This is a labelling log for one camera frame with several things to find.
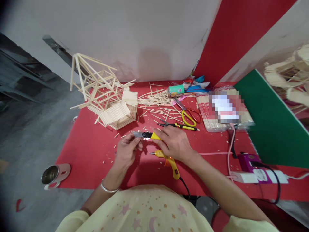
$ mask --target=utility knife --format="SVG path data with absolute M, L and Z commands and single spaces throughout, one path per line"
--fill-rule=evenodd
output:
M 133 132 L 133 134 L 135 137 L 144 138 L 146 140 L 148 139 L 161 140 L 155 133 L 151 133 L 151 132 Z

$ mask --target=yellow glue gun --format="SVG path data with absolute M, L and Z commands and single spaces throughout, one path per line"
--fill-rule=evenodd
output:
M 159 157 L 159 158 L 165 158 L 165 165 L 164 166 L 168 166 L 167 163 L 169 163 L 170 166 L 172 167 L 172 170 L 173 170 L 173 177 L 174 177 L 174 179 L 179 179 L 180 178 L 180 174 L 179 174 L 177 165 L 175 163 L 175 160 L 172 157 L 166 156 L 162 152 L 162 150 L 158 150 L 158 151 L 152 152 L 150 154 L 151 155 L 155 155 L 156 157 Z

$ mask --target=person's left hand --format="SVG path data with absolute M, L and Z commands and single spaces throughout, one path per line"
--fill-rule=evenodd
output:
M 123 167 L 131 166 L 137 149 L 140 151 L 143 149 L 141 138 L 134 137 L 133 133 L 126 135 L 118 143 L 115 163 Z

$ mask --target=bracelet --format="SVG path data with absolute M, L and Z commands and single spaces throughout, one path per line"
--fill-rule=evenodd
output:
M 102 189 L 105 191 L 105 192 L 108 192 L 108 193 L 115 193 L 115 192 L 117 192 L 119 189 L 120 189 L 120 187 L 119 188 L 117 188 L 116 190 L 108 190 L 108 189 L 106 189 L 104 186 L 103 186 L 103 180 L 104 179 L 102 179 L 102 182 L 101 182 L 101 187 L 102 187 Z

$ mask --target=gray floor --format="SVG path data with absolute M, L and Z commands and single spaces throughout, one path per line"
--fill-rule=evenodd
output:
M 70 92 L 69 84 L 60 78 L 48 82 L 47 88 L 36 96 L 45 102 L 13 101 L 8 110 L 0 113 L 0 159 L 9 162 L 0 174 L 1 213 L 9 231 L 55 231 L 70 212 L 80 209 L 91 190 L 54 189 L 45 191 L 41 175 L 55 163 L 69 135 L 73 117 L 78 109 L 71 106 L 83 102 L 78 91 Z M 21 199 L 16 213 L 16 201 Z M 196 207 L 210 222 L 217 206 L 201 197 Z

